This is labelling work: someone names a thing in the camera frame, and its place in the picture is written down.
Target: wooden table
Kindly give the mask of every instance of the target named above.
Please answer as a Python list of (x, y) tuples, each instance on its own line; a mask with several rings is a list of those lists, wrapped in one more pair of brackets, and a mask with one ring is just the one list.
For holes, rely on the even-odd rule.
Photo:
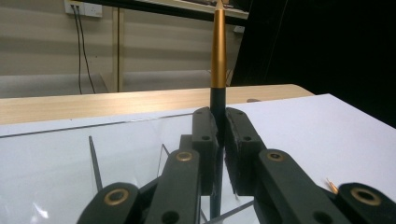
[[(210, 89), (0, 99), (0, 124), (77, 119), (209, 106)], [(311, 96), (296, 85), (227, 88), (227, 104)]]

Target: electrical cable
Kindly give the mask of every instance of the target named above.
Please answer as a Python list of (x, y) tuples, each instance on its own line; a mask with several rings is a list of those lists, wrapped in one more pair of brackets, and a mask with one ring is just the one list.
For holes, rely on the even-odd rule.
[(77, 15), (74, 6), (72, 5), (72, 9), (75, 15), (76, 27), (77, 27), (77, 35), (78, 35), (78, 87), (79, 87), (79, 94), (82, 94), (81, 90), (81, 48), (79, 44), (79, 29), (78, 29), (78, 22), (77, 22)]
[(85, 53), (84, 31), (82, 29), (81, 17), (79, 16), (79, 6), (77, 6), (77, 15), (78, 15), (78, 21), (79, 21), (79, 28), (81, 29), (82, 51), (84, 52), (85, 64), (87, 64), (88, 78), (90, 79), (93, 93), (96, 93), (95, 88), (93, 87), (93, 84), (92, 84), (92, 79), (91, 79), (91, 74), (90, 74), (90, 67), (88, 66), (87, 54)]
[(230, 83), (231, 82), (231, 80), (230, 80), (230, 74), (231, 74), (231, 72), (233, 71), (233, 69), (229, 69), (228, 71), (227, 71), (227, 74), (226, 74), (226, 77), (225, 77), (225, 82), (226, 82), (226, 85), (227, 85), (227, 83)]
[(282, 26), (283, 17), (285, 16), (285, 11), (286, 11), (286, 7), (288, 5), (288, 2), (289, 2), (289, 0), (286, 0), (285, 6), (283, 7), (283, 10), (282, 10), (282, 15), (280, 16), (280, 21), (279, 21), (279, 25), (278, 25), (277, 30), (276, 30), (276, 36), (275, 36), (274, 44), (271, 47), (270, 59), (268, 60), (267, 67), (265, 68), (264, 79), (263, 79), (264, 81), (267, 79), (267, 76), (268, 76), (268, 72), (269, 72), (269, 69), (270, 69), (271, 61), (272, 61), (272, 58), (273, 58), (273, 55), (274, 55), (274, 50), (275, 50), (275, 46), (276, 46), (277, 37), (279, 36), (280, 27)]

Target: power socket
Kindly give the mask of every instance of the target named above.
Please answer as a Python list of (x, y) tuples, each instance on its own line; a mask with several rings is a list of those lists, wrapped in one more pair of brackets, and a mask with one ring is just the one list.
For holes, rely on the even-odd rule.
[(245, 27), (244, 26), (235, 26), (233, 28), (233, 32), (237, 34), (243, 34), (245, 32)]
[(85, 11), (85, 16), (102, 17), (101, 5), (84, 3), (84, 11)]
[(75, 7), (75, 11), (77, 13), (76, 7), (78, 6), (79, 15), (85, 15), (84, 3), (79, 1), (71, 1), (64, 0), (64, 10), (67, 14), (74, 14), (72, 6)]
[(64, 0), (64, 11), (67, 14), (74, 14), (72, 6), (75, 6), (75, 9), (78, 6), (79, 15), (81, 16), (102, 17), (103, 12), (101, 5), (83, 3), (79, 1)]

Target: transparent plastic panel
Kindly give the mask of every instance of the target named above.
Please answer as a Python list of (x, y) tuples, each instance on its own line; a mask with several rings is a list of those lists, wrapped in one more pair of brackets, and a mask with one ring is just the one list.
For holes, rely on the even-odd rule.
[(191, 133), (191, 115), (0, 136), (0, 223), (76, 223), (97, 193), (89, 137), (103, 187), (141, 188), (182, 133)]

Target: gold tube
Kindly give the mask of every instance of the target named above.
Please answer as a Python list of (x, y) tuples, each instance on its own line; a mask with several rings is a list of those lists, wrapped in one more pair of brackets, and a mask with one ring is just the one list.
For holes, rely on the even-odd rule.
[(211, 87), (225, 88), (226, 73), (225, 13), (221, 0), (218, 0), (213, 28)]

